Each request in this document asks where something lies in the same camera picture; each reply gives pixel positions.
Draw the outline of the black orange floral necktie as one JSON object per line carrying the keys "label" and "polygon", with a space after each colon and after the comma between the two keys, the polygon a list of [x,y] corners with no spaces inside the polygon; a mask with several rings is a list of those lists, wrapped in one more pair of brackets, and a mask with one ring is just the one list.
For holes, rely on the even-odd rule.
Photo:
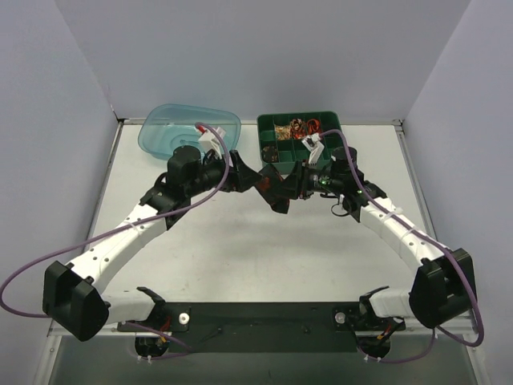
{"label": "black orange floral necktie", "polygon": [[260,171],[261,180],[256,190],[275,213],[287,214],[290,201],[282,190],[283,177],[273,164],[266,164]]}

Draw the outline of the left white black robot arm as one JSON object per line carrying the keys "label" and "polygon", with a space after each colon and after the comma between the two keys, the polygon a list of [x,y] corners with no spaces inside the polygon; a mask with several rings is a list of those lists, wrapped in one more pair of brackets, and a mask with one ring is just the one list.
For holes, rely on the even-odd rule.
{"label": "left white black robot arm", "polygon": [[127,216],[127,224],[67,264],[55,261],[46,269],[43,312],[81,342],[112,323],[136,321],[159,327],[171,315],[161,296],[143,286],[106,296],[109,282],[143,247],[181,219],[193,197],[207,191],[243,193],[262,178],[236,150],[228,159],[203,162],[197,148],[176,149],[166,172]]}

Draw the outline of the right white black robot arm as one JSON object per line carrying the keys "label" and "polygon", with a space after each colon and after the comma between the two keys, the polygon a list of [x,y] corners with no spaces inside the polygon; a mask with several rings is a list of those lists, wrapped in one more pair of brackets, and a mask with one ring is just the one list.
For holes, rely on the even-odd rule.
{"label": "right white black robot arm", "polygon": [[290,199],[332,193],[356,222],[375,232],[414,275],[409,289],[383,286],[361,296],[362,308],[377,318],[416,318],[435,328],[471,309],[475,290],[471,256],[450,251],[418,229],[386,193],[364,180],[356,165],[357,152],[337,148],[324,168],[297,161],[284,180]]}

